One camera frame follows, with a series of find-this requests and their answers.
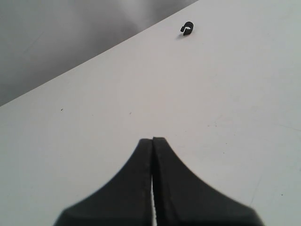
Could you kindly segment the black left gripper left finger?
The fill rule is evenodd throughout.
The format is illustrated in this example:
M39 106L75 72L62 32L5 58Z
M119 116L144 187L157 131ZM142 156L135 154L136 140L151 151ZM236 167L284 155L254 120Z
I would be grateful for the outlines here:
M152 140L139 140L122 169L101 189L66 208L56 226L151 226Z

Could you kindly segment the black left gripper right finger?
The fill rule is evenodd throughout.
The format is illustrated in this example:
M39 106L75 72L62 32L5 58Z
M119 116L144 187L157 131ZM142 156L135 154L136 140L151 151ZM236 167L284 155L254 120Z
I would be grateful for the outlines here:
M198 178L163 137L153 138L152 179L159 226L261 226L255 210Z

